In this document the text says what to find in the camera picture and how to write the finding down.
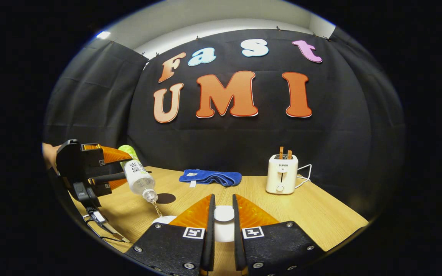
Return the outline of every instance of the white cable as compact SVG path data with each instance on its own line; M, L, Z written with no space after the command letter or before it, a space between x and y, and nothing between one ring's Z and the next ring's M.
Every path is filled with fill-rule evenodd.
M301 185L303 185L303 183L307 182L308 180L310 180L310 175L312 175L312 164L308 164L306 166L302 166L301 168L297 169L296 171L299 171L302 168L306 168L307 166L310 166L310 171L308 172L308 178L306 177L302 177L302 176L296 176L297 178L302 178L305 179L303 182L300 183L300 185L297 185L296 187L294 187L295 189L297 187L300 187Z

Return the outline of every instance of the human hand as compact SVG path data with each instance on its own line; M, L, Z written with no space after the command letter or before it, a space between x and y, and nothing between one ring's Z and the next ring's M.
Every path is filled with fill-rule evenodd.
M56 166L56 157L58 154L58 149L61 147L59 146L52 146L50 144L42 143L42 154L44 156L45 161L45 168L54 168L54 171L58 173L58 169Z

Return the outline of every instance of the pink letter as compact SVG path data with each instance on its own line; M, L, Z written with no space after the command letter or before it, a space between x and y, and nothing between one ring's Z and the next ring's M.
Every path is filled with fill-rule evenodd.
M305 56L305 58L307 58L310 61L316 62L316 63L321 63L322 58L319 56L315 56L312 52L312 50L315 49L315 47L307 44L304 40L293 41L293 44L298 45L298 47L300 48L301 54L303 54L303 56Z

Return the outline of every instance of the table surface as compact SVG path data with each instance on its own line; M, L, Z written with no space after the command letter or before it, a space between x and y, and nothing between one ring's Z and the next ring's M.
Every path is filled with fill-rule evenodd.
M189 187L189 183L178 180L183 171L151 166L147 166L146 170L152 172L151 176L156 181L156 193L169 193L176 197L172 203L158 204L163 215L179 215L209 194L216 196L216 205L232 205L232 195L239 194L263 208L279 222L295 221L324 251L330 250L368 224L361 215L310 181L297 188L293 194L269 194L265 191L266 176L243 176L241 183L234 187L223 187L217 183ZM128 184L116 188L112 194L101 196L99 200L102 205L100 212L115 230L132 243L158 218L153 205L140 195L133 194ZM81 203L75 199L73 201L81 215L85 215ZM112 238L95 222L90 222L90 226L101 236ZM132 246L132 243L106 241L122 253ZM214 250L214 271L209 275L239 276L240 272L235 270L234 243L216 242Z

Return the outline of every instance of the black coaster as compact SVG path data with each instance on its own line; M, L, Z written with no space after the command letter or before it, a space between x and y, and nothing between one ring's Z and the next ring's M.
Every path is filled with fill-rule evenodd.
M158 200L156 201L157 204L168 204L172 203L177 199L173 194L158 194Z

